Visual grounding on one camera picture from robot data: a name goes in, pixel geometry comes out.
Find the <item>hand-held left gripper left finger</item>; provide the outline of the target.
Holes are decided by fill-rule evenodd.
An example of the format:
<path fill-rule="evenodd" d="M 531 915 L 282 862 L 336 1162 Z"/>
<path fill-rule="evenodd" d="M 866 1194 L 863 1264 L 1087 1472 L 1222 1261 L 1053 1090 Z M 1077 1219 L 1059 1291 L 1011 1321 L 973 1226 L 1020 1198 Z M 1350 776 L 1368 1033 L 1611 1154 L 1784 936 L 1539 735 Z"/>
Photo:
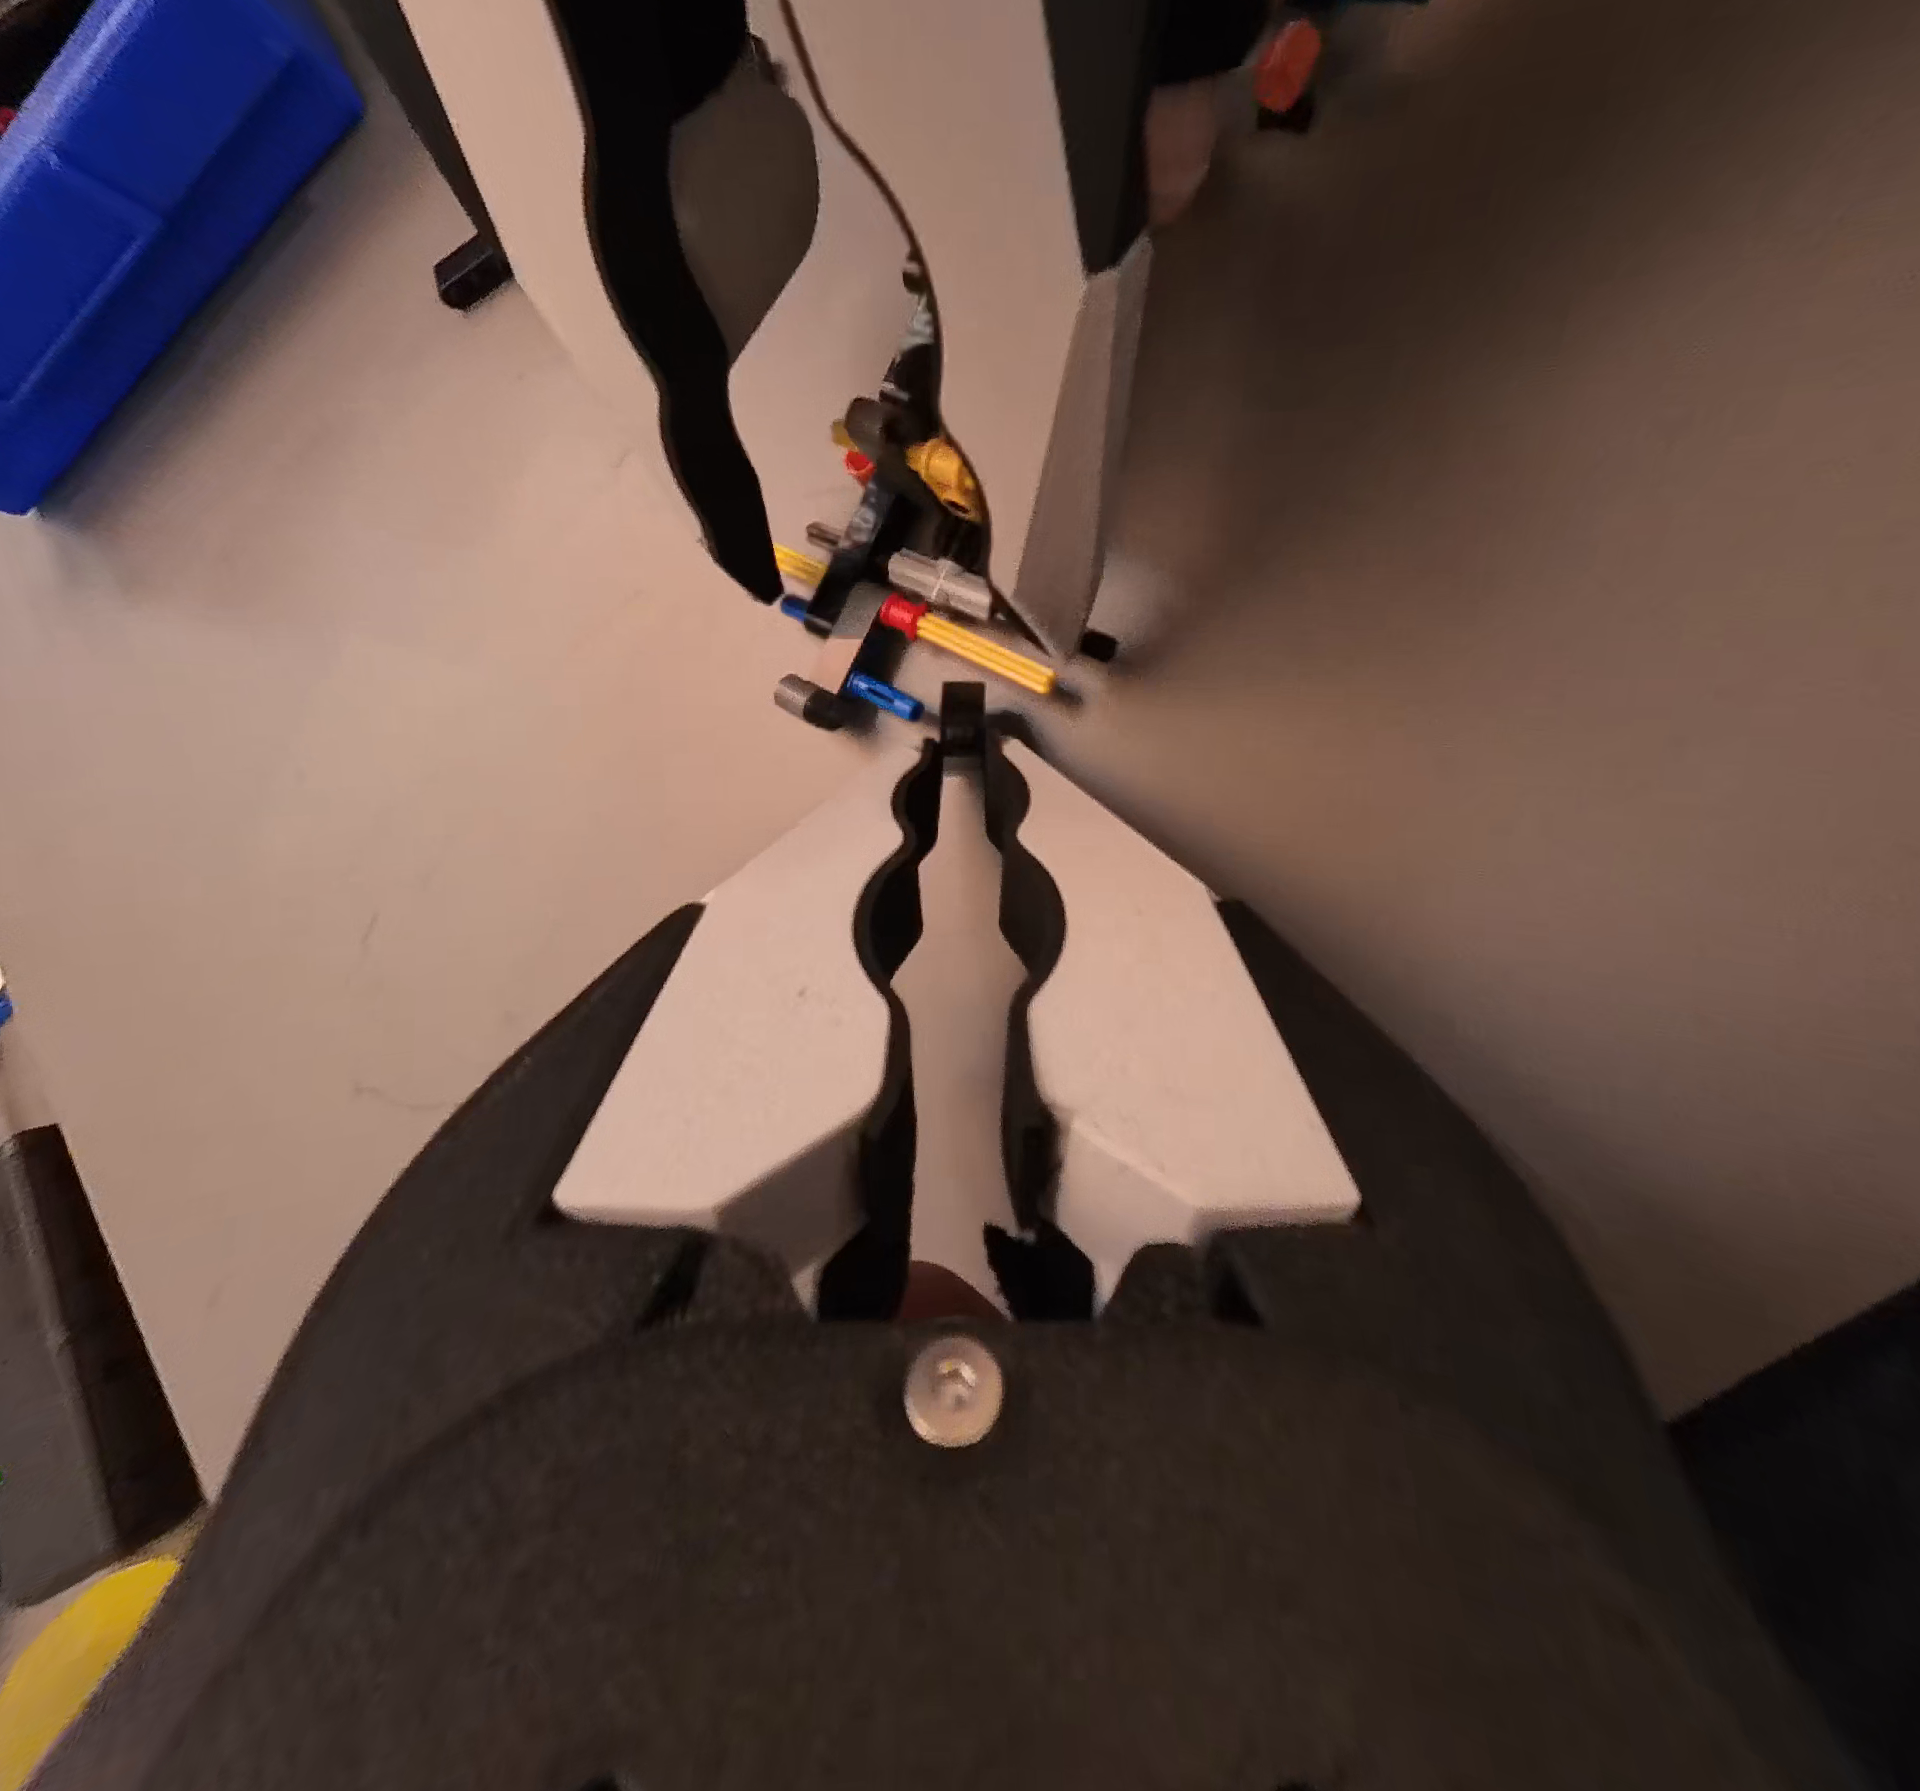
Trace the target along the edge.
<path fill-rule="evenodd" d="M 897 1313 L 917 1120 L 896 977 L 939 795 L 939 745 L 893 748 L 695 906 L 555 1212 L 746 1244 L 827 1321 Z"/>

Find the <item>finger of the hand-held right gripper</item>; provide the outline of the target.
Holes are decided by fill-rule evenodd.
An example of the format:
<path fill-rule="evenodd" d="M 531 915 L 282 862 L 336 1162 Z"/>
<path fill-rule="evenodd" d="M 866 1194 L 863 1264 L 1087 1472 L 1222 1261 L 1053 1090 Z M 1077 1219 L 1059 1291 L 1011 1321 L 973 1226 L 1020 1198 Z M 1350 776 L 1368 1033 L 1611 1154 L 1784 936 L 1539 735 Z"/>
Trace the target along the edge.
<path fill-rule="evenodd" d="M 783 294 L 783 84 L 748 0 L 396 0 L 515 285 L 753 603 L 731 367 Z"/>
<path fill-rule="evenodd" d="M 831 129 L 917 252 L 989 581 L 1049 655 L 1089 626 L 1151 237 L 1155 0 L 783 0 Z"/>

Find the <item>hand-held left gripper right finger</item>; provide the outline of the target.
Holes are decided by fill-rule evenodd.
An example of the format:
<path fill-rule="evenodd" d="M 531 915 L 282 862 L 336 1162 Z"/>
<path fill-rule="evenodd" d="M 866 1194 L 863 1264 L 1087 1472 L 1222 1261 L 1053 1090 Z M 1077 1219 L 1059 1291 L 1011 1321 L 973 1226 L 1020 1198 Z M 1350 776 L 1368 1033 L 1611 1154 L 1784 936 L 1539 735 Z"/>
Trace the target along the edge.
<path fill-rule="evenodd" d="M 996 927 L 1022 966 L 1000 1106 L 1016 1321 L 1089 1321 L 1151 1245 L 1343 1226 L 1362 1197 L 1188 868 L 1000 732 L 979 748 Z"/>

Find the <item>lego chassis assembly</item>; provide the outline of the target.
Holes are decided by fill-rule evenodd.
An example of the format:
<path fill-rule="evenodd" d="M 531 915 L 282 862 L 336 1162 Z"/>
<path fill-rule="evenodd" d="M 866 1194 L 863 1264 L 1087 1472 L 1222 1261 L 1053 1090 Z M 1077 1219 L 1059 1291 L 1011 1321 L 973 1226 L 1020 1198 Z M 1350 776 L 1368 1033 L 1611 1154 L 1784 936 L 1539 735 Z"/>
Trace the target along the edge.
<path fill-rule="evenodd" d="M 773 547 L 778 610 L 816 650 L 811 671 L 782 678 L 775 708 L 818 732 L 919 722 L 922 701 L 897 681 L 909 650 L 1022 698 L 1059 696 L 1059 672 L 1015 642 L 1022 620 L 989 583 L 986 496 L 939 423 L 939 322 L 914 252 L 902 290 L 912 314 L 876 392 L 831 425 L 850 513 L 811 523 L 799 549 Z"/>

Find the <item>person's right hand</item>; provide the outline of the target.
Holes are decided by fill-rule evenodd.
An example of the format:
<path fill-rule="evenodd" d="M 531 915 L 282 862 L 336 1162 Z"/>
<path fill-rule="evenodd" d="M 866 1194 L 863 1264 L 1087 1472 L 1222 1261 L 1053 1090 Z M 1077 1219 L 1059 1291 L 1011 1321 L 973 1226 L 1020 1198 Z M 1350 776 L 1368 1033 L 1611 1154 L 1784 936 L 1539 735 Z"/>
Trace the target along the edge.
<path fill-rule="evenodd" d="M 1140 165 L 1151 228 L 1177 221 L 1207 175 L 1217 147 L 1217 78 L 1164 84 L 1140 120 Z"/>

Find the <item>blue storage bin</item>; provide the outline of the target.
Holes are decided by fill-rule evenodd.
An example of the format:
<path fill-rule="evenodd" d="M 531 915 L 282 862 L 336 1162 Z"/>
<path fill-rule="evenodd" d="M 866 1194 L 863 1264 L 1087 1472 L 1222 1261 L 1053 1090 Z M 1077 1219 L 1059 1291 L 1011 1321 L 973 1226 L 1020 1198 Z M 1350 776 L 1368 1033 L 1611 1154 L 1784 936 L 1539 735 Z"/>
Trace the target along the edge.
<path fill-rule="evenodd" d="M 35 511 L 361 120 L 314 0 L 86 0 L 1 144 L 1 511 Z"/>

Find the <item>dark grey box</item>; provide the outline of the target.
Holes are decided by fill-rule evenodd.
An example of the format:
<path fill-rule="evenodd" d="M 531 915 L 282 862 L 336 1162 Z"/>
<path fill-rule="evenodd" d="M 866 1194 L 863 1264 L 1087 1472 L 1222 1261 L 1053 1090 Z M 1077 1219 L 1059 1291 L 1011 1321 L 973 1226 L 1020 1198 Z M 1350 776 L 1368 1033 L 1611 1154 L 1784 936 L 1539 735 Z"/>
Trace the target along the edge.
<path fill-rule="evenodd" d="M 130 1558 L 204 1491 L 56 1127 L 1 1147 L 1 1594 L 24 1611 Z"/>

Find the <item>person's dark pants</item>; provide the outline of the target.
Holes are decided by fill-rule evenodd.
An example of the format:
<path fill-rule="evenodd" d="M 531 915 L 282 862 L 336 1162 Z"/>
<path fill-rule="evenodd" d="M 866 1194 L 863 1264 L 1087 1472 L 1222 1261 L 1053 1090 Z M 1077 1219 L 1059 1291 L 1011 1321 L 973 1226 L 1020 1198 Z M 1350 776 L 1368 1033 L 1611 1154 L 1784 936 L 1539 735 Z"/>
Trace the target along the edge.
<path fill-rule="evenodd" d="M 1873 1787 L 1916 1787 L 1916 1288 L 1667 1424 L 1740 1585 Z"/>

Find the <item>yellow object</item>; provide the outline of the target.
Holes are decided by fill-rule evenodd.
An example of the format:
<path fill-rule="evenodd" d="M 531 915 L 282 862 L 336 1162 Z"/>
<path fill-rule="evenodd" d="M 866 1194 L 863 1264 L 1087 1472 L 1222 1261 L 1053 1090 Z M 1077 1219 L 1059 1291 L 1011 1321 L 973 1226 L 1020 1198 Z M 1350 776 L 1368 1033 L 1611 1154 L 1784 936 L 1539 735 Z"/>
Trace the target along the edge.
<path fill-rule="evenodd" d="M 4 1661 L 1 1788 L 29 1783 L 130 1649 L 179 1570 L 181 1556 L 154 1556 L 86 1580 Z"/>

